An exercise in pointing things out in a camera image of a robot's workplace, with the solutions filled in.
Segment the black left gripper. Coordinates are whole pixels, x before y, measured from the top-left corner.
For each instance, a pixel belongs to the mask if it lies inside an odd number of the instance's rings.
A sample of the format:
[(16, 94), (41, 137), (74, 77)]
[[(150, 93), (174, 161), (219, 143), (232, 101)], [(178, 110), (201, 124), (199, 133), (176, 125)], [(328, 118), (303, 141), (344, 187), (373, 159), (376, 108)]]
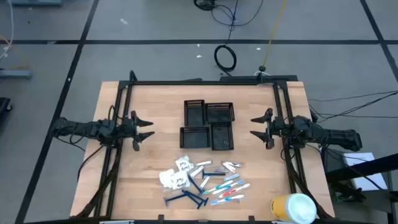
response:
[(132, 147), (135, 151), (140, 150), (139, 143), (150, 137), (151, 135), (155, 134), (154, 131), (146, 132), (146, 133), (138, 133), (138, 127), (146, 127), (153, 125), (153, 122), (144, 121), (137, 117), (136, 112), (133, 110), (131, 111), (131, 117), (128, 118), (125, 116), (121, 123), (121, 132), (124, 138), (133, 138), (132, 140)]

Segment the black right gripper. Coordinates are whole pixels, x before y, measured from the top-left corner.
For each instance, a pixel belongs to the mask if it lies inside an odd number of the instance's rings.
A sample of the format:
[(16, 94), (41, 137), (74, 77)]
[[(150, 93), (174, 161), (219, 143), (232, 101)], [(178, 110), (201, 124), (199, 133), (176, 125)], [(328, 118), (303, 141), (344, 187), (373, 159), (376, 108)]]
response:
[(274, 147), (273, 136), (280, 136), (282, 129), (285, 127), (284, 118), (282, 116), (276, 116), (274, 119), (272, 119), (272, 116), (273, 109), (268, 108), (264, 116), (251, 119), (253, 123), (267, 123), (267, 128), (264, 133), (250, 131), (251, 134), (266, 143), (266, 149), (272, 149)]

